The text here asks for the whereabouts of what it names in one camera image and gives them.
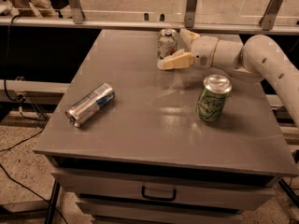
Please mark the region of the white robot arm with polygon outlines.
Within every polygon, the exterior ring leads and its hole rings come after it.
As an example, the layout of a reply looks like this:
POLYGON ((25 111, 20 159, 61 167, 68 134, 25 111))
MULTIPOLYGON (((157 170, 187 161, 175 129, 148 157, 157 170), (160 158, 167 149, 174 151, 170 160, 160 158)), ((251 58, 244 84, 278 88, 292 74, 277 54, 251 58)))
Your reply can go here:
POLYGON ((195 65, 203 70, 217 68, 247 82, 265 79, 299 126, 299 70, 272 38, 254 35, 241 43, 198 35, 187 29, 182 29, 179 36, 185 47, 160 59, 159 69, 184 69, 195 65))

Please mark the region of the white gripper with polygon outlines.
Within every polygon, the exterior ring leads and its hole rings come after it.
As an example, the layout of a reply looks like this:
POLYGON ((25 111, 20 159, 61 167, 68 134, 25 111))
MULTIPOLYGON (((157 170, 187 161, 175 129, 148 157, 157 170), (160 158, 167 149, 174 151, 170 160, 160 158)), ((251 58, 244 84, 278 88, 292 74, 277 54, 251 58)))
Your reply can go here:
POLYGON ((219 39, 214 36, 200 36, 185 28, 180 30, 180 37, 191 52, 180 49, 157 62, 160 70, 184 69, 194 65, 200 69, 212 66, 214 52, 219 39))

